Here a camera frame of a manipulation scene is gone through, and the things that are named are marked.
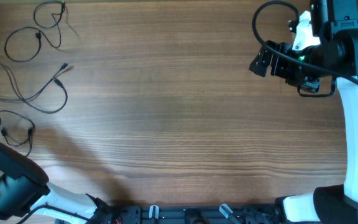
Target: wooden table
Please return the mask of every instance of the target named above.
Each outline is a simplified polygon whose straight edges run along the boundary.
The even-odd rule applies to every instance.
[[[339,94],[301,98],[284,80],[248,71],[260,48],[250,23],[263,2],[67,4],[75,32],[65,15],[60,50],[43,37],[39,55],[26,63],[8,60],[4,42],[13,30],[35,26],[36,5],[0,5],[0,60],[24,95],[35,93],[63,62],[72,67],[59,78],[68,91],[61,112],[1,102],[0,110],[36,123],[29,157],[51,182],[111,203],[273,202],[341,184],[346,135]],[[307,1],[292,3],[300,12],[308,7]],[[289,19],[288,9],[267,8],[258,22],[262,37],[291,42]],[[45,33],[57,42],[56,29]],[[9,43],[18,57],[36,49],[34,32]],[[0,95],[14,97],[1,68]],[[35,102],[53,109],[63,97],[51,85]],[[9,114],[2,119],[12,135],[25,138],[25,121]],[[34,216],[28,223],[51,221]]]

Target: wooden surface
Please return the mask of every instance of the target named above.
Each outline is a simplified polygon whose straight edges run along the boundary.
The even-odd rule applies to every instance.
[[[43,37],[39,55],[27,63],[9,61],[3,47],[14,29],[35,25],[35,5],[0,6],[0,60],[24,95],[63,62],[72,66],[59,78],[69,95],[61,112],[1,102],[0,110],[36,123],[30,158],[53,183],[110,203],[273,202],[341,184],[346,136],[339,94],[301,98],[283,80],[248,71],[260,48],[250,23],[263,2],[68,4],[79,37],[64,17],[61,49]],[[293,3],[303,12],[308,2]],[[266,9],[258,22],[262,37],[290,42],[289,19],[284,7]],[[55,29],[45,33],[57,42]],[[34,32],[9,44],[18,57],[36,48]],[[1,68],[0,95],[14,96]],[[51,85],[36,103],[52,109],[62,101],[61,89]],[[2,118],[12,135],[25,137],[26,122]]]

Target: wood grain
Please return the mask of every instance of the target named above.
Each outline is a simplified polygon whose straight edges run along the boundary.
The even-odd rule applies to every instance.
[[[60,50],[43,38],[27,63],[9,61],[3,47],[14,29],[35,25],[35,5],[0,5],[0,60],[23,94],[35,93],[63,62],[72,66],[59,78],[69,94],[61,112],[1,102],[0,110],[36,123],[30,158],[53,183],[111,203],[273,202],[341,184],[346,135],[339,94],[300,98],[283,80],[248,71],[260,48],[250,22],[263,2],[68,4],[75,32],[64,17]],[[292,3],[304,11],[308,2]],[[50,22],[47,13],[40,17]],[[290,42],[292,18],[284,7],[266,9],[258,21],[262,37]],[[57,42],[55,29],[45,33]],[[34,33],[25,32],[9,52],[25,57],[36,47]],[[1,68],[0,95],[14,96]],[[52,85],[35,102],[53,109],[62,101]],[[12,135],[25,138],[25,121],[2,118]],[[51,221],[35,216],[28,223]]]

